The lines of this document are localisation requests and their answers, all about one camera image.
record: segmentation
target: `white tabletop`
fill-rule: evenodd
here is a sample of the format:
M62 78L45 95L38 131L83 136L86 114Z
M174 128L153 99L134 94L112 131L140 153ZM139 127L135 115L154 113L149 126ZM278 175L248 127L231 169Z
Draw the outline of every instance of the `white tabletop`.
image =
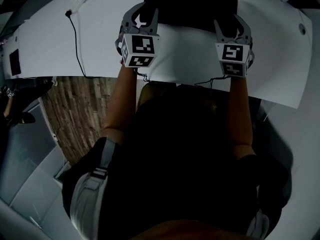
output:
M118 76L121 56L114 42L120 24L130 8L143 1L88 0L72 17L87 76ZM6 78L12 78L8 54L17 46L18 77L82 75L66 4L66 0L53 0L19 27L4 46ZM250 26L253 37L255 62L247 76L249 95L297 108L312 57L312 22L280 0L238 0L237 14ZM306 35L300 33L300 23ZM164 24L159 24L157 33L162 38L159 55L151 68L139 70L151 80L194 85L222 76L214 33ZM229 91L230 80L214 81L213 88Z

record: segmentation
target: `white table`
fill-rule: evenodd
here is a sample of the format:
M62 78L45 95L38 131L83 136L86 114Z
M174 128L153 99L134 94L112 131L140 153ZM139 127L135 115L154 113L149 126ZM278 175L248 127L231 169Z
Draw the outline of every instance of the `white table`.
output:
M87 76L118 76L121 57L114 42L122 17L143 1L89 0L72 17ZM4 46L6 78L82 75L74 31L65 16L66 3L53 0L18 28ZM253 37L255 62L247 76L249 95L297 108L312 57L312 22L280 0L238 0L238 15L248 23ZM300 23L306 35L300 33ZM139 70L151 80L193 85L222 76L214 33L164 24L159 24L157 33L162 37L159 56L151 68ZM17 47L21 74L12 77L9 54ZM214 81L213 88L229 91L230 80Z

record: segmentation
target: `wooden floor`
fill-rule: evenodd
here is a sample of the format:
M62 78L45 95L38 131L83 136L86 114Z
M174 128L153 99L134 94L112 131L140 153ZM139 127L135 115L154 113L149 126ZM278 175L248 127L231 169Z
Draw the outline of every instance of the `wooden floor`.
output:
M42 96L58 143L71 165L84 156L100 137L116 78L58 77L58 86ZM137 96L144 82L138 80Z

